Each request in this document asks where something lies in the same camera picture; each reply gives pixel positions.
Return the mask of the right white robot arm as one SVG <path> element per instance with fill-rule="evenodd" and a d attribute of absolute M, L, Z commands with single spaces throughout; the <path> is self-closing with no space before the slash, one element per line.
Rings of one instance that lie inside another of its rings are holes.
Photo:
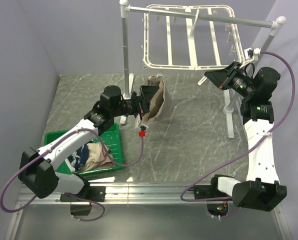
<path fill-rule="evenodd" d="M 287 196 L 287 187 L 280 184 L 276 172 L 270 132 L 275 121 L 270 99 L 281 75 L 271 67 L 262 67 L 256 75 L 248 76 L 236 61 L 204 75 L 220 90 L 232 89 L 242 96 L 240 114 L 250 151 L 245 181 L 216 174 L 209 194 L 215 200 L 231 197 L 236 207 L 270 212 Z"/>

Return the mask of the taupe beige underwear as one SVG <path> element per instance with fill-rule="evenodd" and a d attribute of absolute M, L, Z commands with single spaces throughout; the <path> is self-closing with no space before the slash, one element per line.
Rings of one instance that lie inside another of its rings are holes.
<path fill-rule="evenodd" d="M 149 125 L 153 122 L 162 121 L 172 116 L 174 110 L 173 99 L 170 96 L 163 75 L 158 73 L 150 75 L 146 86 L 158 87 L 149 103 L 149 113 L 142 117 L 142 123 Z"/>

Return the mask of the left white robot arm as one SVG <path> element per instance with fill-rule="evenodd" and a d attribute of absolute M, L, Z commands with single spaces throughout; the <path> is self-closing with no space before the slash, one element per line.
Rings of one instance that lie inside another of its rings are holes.
<path fill-rule="evenodd" d="M 158 86 L 142 85 L 139 94 L 133 92 L 130 99 L 123 99 L 118 86 L 105 87 L 99 101 L 72 129 L 38 150 L 30 147 L 22 153 L 18 179 L 40 199 L 59 192 L 85 201 L 90 195 L 88 181 L 76 174 L 57 173 L 57 168 L 74 151 L 113 126 L 115 117 L 142 118 L 149 112 L 150 102 L 158 90 Z"/>

